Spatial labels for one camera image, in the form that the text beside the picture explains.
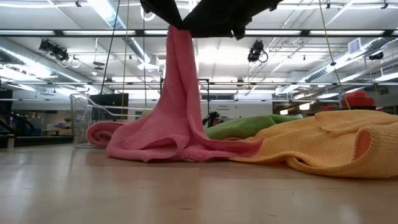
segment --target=pink towel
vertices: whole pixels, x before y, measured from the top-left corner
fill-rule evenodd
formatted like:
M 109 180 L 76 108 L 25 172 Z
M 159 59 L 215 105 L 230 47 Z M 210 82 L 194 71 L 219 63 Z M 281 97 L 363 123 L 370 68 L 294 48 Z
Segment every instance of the pink towel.
M 106 152 L 108 156 L 120 159 L 201 162 L 216 158 L 249 157 L 259 150 L 260 141 L 217 141 L 209 139 L 203 132 L 189 31 L 169 27 L 166 63 L 164 89 L 154 110 L 131 123 L 104 122 L 93 125 L 87 134 L 90 143 L 104 146 L 106 133 L 111 133 L 119 126 Z

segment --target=air duct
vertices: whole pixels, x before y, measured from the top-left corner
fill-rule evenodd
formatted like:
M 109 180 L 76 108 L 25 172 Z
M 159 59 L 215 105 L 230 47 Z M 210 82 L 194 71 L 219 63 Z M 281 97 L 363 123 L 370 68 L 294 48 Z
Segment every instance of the air duct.
M 106 24 L 113 29 L 116 22 L 116 29 L 127 29 L 127 26 L 120 15 L 116 17 L 116 5 L 112 0 L 87 0 L 93 9 L 98 13 L 99 16 L 106 22 Z M 133 37 L 123 37 L 123 41 L 130 47 L 137 58 L 142 63 L 151 63 L 157 68 L 157 60 L 151 60 L 151 57 L 156 57 L 155 55 L 148 56 L 142 47 L 137 43 Z
M 334 56 L 334 61 L 336 62 L 335 66 L 331 66 L 331 59 L 324 62 L 322 65 L 310 70 L 307 72 L 301 80 L 298 82 L 312 82 L 313 80 L 327 75 L 334 71 L 334 69 L 342 68 L 352 62 L 355 61 L 358 57 L 366 57 L 368 55 L 372 55 L 381 48 L 387 46 L 388 44 L 396 41 L 395 38 L 377 38 L 377 39 L 356 39 L 349 43 L 349 48 L 342 53 Z M 299 85 L 290 85 L 279 87 L 275 90 L 277 94 L 288 93 L 296 88 Z
M 11 58 L 11 63 L 0 62 L 2 64 L 11 64 L 15 67 L 20 67 L 25 65 L 30 67 L 31 72 L 38 77 L 42 76 L 44 73 L 46 76 L 50 77 L 51 74 L 58 74 L 57 80 L 70 80 L 69 82 L 92 82 L 89 78 L 84 77 L 78 73 L 75 73 L 67 68 L 63 68 L 51 60 L 44 58 L 36 53 L 27 50 L 20 45 L 17 45 L 10 40 L 5 38 L 0 38 L 0 54 Z M 113 90 L 106 88 L 108 93 L 113 93 Z

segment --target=green cloth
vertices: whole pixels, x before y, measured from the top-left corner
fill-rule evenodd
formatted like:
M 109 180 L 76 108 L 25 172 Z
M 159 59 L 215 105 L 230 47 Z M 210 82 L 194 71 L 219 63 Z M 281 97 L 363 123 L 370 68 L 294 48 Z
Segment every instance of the green cloth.
M 255 136 L 260 130 L 269 128 L 274 124 L 294 121 L 298 118 L 282 115 L 260 115 L 249 118 L 239 118 L 221 123 L 205 129 L 205 133 L 211 139 L 223 140 L 227 138 L 241 138 Z

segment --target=yellow towel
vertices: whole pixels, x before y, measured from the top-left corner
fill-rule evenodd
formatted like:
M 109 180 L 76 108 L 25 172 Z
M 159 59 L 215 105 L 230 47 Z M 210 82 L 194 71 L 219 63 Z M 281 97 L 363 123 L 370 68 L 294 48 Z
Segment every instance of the yellow towel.
M 317 113 L 257 133 L 260 151 L 233 161 L 288 166 L 335 177 L 383 178 L 398 175 L 398 116 L 352 110 Z

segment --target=red object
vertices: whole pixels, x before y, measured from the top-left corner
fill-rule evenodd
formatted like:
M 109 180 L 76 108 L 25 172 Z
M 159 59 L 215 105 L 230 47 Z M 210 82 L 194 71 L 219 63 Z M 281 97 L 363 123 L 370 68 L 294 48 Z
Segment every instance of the red object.
M 347 93 L 346 97 L 350 107 L 373 106 L 374 104 L 374 99 L 367 98 L 365 91 Z M 341 103 L 343 104 L 344 108 L 347 108 L 347 103 L 344 99 L 341 101 Z
M 255 155 L 262 141 L 211 140 L 203 132 L 190 32 L 170 26 L 166 46 L 167 75 L 154 110 L 131 123 L 94 124 L 86 134 L 89 142 L 104 147 L 107 143 L 104 135 L 108 133 L 112 136 L 106 148 L 108 156 L 144 162 L 154 159 L 200 162 Z

